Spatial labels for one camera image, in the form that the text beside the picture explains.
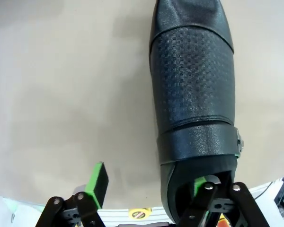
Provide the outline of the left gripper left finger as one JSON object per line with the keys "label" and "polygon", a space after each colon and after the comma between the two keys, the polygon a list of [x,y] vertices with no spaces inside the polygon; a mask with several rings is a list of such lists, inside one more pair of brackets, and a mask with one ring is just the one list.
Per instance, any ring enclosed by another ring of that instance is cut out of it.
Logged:
{"label": "left gripper left finger", "polygon": [[36,224],[37,227],[103,227],[98,210],[102,209],[108,186],[103,162],[96,163],[83,191],[67,200],[51,197]]}

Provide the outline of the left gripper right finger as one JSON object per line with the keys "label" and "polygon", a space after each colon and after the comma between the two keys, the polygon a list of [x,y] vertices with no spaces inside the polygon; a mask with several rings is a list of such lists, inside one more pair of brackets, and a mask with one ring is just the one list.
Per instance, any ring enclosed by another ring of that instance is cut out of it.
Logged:
{"label": "left gripper right finger", "polygon": [[222,217],[230,227],[267,227],[268,222],[242,182],[204,182],[196,188],[177,227],[217,227]]}

